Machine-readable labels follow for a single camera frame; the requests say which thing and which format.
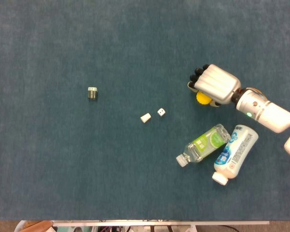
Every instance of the table surface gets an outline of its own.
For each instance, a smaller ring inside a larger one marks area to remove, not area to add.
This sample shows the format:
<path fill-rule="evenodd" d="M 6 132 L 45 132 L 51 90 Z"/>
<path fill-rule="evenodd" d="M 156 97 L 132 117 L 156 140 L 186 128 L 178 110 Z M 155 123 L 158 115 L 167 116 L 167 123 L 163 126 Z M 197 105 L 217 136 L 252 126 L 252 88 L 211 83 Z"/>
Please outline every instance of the table surface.
<path fill-rule="evenodd" d="M 290 129 L 197 104 L 205 63 L 290 111 L 290 1 L 0 0 L 0 219 L 290 219 Z M 259 134 L 225 187 L 175 160 L 217 123 Z"/>

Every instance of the small metal cylinder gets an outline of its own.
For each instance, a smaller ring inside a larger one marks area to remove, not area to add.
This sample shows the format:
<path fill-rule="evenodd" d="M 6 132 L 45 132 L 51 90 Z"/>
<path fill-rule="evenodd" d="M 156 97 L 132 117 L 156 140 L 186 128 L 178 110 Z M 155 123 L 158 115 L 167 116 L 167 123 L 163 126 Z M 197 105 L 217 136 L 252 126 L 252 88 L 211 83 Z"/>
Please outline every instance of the small metal cylinder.
<path fill-rule="evenodd" d="M 96 100 L 98 97 L 98 89 L 96 87 L 88 87 L 88 99 Z"/>

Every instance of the green label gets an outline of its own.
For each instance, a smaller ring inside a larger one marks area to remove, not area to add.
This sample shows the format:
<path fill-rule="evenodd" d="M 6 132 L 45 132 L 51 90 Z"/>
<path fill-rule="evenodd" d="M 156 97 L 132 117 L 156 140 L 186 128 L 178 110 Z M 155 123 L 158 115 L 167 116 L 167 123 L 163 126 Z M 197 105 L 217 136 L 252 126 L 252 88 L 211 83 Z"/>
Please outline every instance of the green label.
<path fill-rule="evenodd" d="M 209 141 L 210 141 L 211 145 L 215 148 L 221 147 L 222 145 L 225 144 L 224 140 L 222 139 L 220 134 L 218 134 L 217 131 L 215 131 L 211 134 Z"/>
<path fill-rule="evenodd" d="M 199 151 L 204 151 L 207 145 L 207 137 L 205 134 L 193 141 Z"/>

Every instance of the bottle cap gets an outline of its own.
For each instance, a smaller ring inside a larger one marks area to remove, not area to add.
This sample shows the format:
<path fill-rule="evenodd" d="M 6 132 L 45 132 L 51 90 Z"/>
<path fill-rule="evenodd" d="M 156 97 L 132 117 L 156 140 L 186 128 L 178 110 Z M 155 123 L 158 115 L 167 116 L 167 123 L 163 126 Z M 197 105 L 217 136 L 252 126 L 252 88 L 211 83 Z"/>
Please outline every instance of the bottle cap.
<path fill-rule="evenodd" d="M 176 160 L 181 167 L 185 167 L 188 164 L 188 161 L 186 160 L 186 158 L 182 154 L 177 156 Z"/>
<path fill-rule="evenodd" d="M 221 173 L 214 172 L 212 179 L 220 183 L 221 185 L 226 185 L 228 182 L 228 179 Z"/>

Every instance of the robotic hand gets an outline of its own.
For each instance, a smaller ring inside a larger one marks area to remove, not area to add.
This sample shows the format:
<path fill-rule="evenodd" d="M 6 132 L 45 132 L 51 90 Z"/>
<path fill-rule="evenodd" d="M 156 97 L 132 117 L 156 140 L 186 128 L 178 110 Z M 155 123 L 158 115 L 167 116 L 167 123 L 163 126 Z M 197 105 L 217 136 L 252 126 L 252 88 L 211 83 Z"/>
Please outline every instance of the robotic hand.
<path fill-rule="evenodd" d="M 241 82 L 235 76 L 214 64 L 197 68 L 190 80 L 188 88 L 208 96 L 206 103 L 210 102 L 211 106 L 233 102 L 237 110 L 276 133 L 290 127 L 290 112 L 267 100 L 255 88 L 241 89 Z M 285 143 L 285 150 L 290 154 L 290 138 Z"/>

